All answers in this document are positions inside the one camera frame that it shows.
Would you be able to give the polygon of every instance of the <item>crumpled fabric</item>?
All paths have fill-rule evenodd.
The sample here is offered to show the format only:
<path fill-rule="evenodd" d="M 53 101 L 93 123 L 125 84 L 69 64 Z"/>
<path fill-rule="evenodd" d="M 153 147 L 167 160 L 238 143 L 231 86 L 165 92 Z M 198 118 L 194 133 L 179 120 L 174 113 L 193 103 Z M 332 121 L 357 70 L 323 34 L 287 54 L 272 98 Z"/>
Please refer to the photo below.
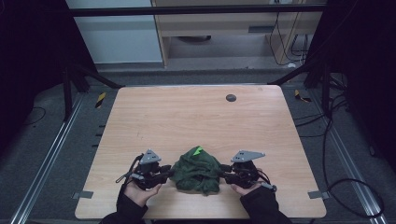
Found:
<path fill-rule="evenodd" d="M 177 189 L 197 190 L 207 195 L 209 192 L 219 192 L 220 163 L 201 147 L 194 147 L 180 156 L 172 169 L 170 177 L 176 183 Z"/>

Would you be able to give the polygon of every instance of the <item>aluminum rail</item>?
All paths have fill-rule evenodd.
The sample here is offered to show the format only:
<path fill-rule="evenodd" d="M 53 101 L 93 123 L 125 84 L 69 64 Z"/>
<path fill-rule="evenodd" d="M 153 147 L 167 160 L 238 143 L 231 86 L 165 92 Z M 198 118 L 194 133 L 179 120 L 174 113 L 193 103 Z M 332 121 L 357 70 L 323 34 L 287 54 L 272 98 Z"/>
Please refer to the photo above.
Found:
<path fill-rule="evenodd" d="M 327 4 L 285 4 L 285 5 L 228 5 L 228 6 L 186 6 L 186 7 L 114 7 L 114 8 L 71 8 L 69 10 L 47 10 L 52 15 L 72 17 L 142 16 L 175 14 L 220 14 L 259 12 L 318 12 L 341 6 Z"/>
<path fill-rule="evenodd" d="M 35 201 L 37 200 L 38 195 L 40 194 L 41 190 L 46 183 L 47 177 L 50 174 L 53 164 L 60 153 L 62 146 L 64 144 L 64 140 L 66 136 L 69 134 L 70 129 L 76 119 L 76 116 L 81 108 L 81 104 L 83 101 L 83 94 L 78 94 L 77 100 L 74 105 L 74 111 L 69 120 L 65 121 L 55 137 L 55 140 L 52 143 L 51 148 L 47 154 L 47 157 L 44 159 L 43 163 L 41 164 L 40 169 L 35 176 L 35 180 L 33 181 L 32 185 L 26 192 L 23 201 L 21 202 L 20 206 L 18 207 L 17 211 L 14 213 L 13 217 L 11 218 L 11 224 L 23 224 L 26 222 L 33 206 L 35 205 Z"/>

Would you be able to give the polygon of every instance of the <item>floor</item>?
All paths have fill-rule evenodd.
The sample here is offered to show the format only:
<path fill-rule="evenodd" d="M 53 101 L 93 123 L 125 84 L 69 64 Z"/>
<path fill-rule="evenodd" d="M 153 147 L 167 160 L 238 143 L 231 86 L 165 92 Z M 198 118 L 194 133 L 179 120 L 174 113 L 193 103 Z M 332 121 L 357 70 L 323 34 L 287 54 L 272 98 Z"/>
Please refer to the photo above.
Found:
<path fill-rule="evenodd" d="M 208 41 L 174 38 L 166 67 L 139 65 L 122 71 L 104 68 L 101 74 L 128 86 L 265 84 L 283 77 L 303 63 L 300 56 L 292 54 L 298 54 L 297 50 L 302 45 L 303 39 L 299 38 L 295 51 L 290 52 L 295 61 L 278 65 L 262 35 L 212 36 Z M 342 75 L 334 76 L 344 79 Z M 35 98 L 35 109 L 10 145 L 13 153 L 1 161 L 0 223 L 8 223 L 12 218 L 20 220 L 13 223 L 91 223 L 75 218 L 78 200 L 73 199 L 73 195 L 83 188 L 117 90 L 93 79 L 88 80 L 92 85 L 88 93 L 74 91 L 77 114 L 71 123 L 63 123 L 62 86 L 43 91 Z M 304 74 L 301 74 L 282 85 L 296 125 L 322 113 L 320 86 L 306 90 L 303 81 Z M 295 90 L 299 90 L 302 97 L 309 98 L 311 103 L 296 99 Z M 106 99 L 100 108 L 95 108 L 98 95 L 104 91 Z M 335 99 L 340 93 L 333 90 L 331 95 Z M 328 214 L 315 223 L 396 223 L 393 212 L 396 211 L 396 175 L 383 158 L 370 155 L 359 124 L 348 112 L 347 105 L 334 111 L 333 126 L 323 147 L 321 134 L 327 122 L 326 119 L 318 119 L 297 127 L 319 189 L 326 191 L 321 159 L 325 153 L 331 183 L 345 177 L 362 179 L 378 191 L 385 201 L 386 210 L 382 217 L 363 218 L 351 214 L 330 198 L 324 201 Z M 363 214 L 378 209 L 379 200 L 361 185 L 343 183 L 334 188 L 334 192 L 348 207 Z M 312 221 L 293 220 L 294 223 Z"/>

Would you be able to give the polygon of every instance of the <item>black pole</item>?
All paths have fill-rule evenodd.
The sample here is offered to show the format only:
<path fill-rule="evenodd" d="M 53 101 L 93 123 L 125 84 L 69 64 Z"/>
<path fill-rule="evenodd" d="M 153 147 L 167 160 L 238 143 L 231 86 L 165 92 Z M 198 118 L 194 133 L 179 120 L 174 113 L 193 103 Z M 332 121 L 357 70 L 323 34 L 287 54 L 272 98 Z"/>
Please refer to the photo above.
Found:
<path fill-rule="evenodd" d="M 73 68 L 78 70 L 79 72 L 87 75 L 87 76 L 95 78 L 96 80 L 102 82 L 103 84 L 107 85 L 108 87 L 110 87 L 112 89 L 120 89 L 122 87 L 125 87 L 124 85 L 119 85 L 119 84 L 117 84 L 115 82 L 112 82 L 112 81 L 108 80 L 107 78 L 99 76 L 99 74 L 89 70 L 88 68 L 85 68 L 84 66 L 82 66 L 80 64 L 74 64 Z"/>
<path fill-rule="evenodd" d="M 323 62 L 323 82 L 322 82 L 322 109 L 326 117 L 329 119 L 332 117 L 332 111 L 330 111 L 330 66 Z"/>
<path fill-rule="evenodd" d="M 77 8 L 69 10 L 47 10 L 48 13 L 72 17 L 140 16 L 174 14 L 219 14 L 260 12 L 315 12 L 329 8 L 327 4 L 285 4 L 285 5 L 229 5 L 229 6 L 187 6 L 187 7 L 115 7 Z"/>
<path fill-rule="evenodd" d="M 67 67 L 62 73 L 62 78 L 64 82 L 64 121 L 67 121 L 72 114 L 73 102 L 72 102 L 72 90 L 70 85 L 70 75 Z"/>

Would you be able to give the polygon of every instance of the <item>gray carpet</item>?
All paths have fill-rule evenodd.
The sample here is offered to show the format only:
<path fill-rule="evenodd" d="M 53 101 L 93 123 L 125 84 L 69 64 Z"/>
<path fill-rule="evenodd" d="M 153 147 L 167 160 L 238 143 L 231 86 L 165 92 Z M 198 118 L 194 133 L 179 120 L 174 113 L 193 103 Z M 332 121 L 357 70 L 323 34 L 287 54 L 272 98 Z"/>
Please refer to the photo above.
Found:
<path fill-rule="evenodd" d="M 125 85 L 190 85 L 190 84 L 231 84 L 231 83 L 266 83 L 273 81 L 285 74 L 288 70 L 211 70 L 211 71 L 174 71 L 174 72 L 141 72 L 103 74 Z M 283 92 L 288 102 L 290 112 L 294 119 L 302 118 L 318 113 L 314 103 L 297 100 L 294 90 L 302 91 L 302 84 L 297 77 L 291 83 L 283 86 Z M 74 211 L 77 200 L 71 198 L 73 192 L 83 188 L 85 179 L 90 170 L 96 151 L 96 145 L 100 142 L 100 134 L 103 132 L 102 125 L 106 124 L 111 106 L 117 91 L 103 86 L 103 84 L 89 79 L 92 87 L 89 93 L 84 94 L 83 104 L 77 119 L 64 142 L 49 178 L 39 194 L 33 207 L 29 220 L 32 223 L 77 223 Z M 98 95 L 105 91 L 106 98 L 101 108 L 95 108 Z M 27 122 L 38 122 L 24 126 L 10 147 L 12 153 L 8 158 L 1 161 L 0 170 L 0 219 L 10 219 L 24 194 L 30 187 L 41 162 L 51 146 L 53 139 L 59 131 L 63 117 L 63 89 L 56 86 L 42 92 L 35 99 L 35 106 L 45 109 L 46 114 L 40 108 L 34 109 Z M 295 123 L 302 123 L 308 119 L 297 119 Z M 386 161 L 381 158 L 373 158 L 368 151 L 368 145 L 352 116 L 344 107 L 334 113 L 335 128 L 348 148 L 348 152 L 357 163 L 368 184 L 372 185 L 386 203 L 385 217 L 389 223 L 396 223 L 396 189 L 395 174 L 391 171 Z M 323 133 L 325 124 L 318 120 L 311 124 L 299 127 L 298 133 L 306 152 L 307 158 L 313 170 L 319 189 L 325 190 L 321 168 L 322 138 L 309 137 Z M 339 178 L 347 177 L 347 173 L 340 162 L 334 145 L 329 139 L 326 144 L 326 162 L 330 182 Z M 350 184 L 345 184 L 334 190 L 347 205 L 364 212 L 359 199 Z M 315 223 L 371 223 L 366 218 L 357 217 L 340 206 L 334 199 L 325 200 L 327 215 L 315 221 Z"/>

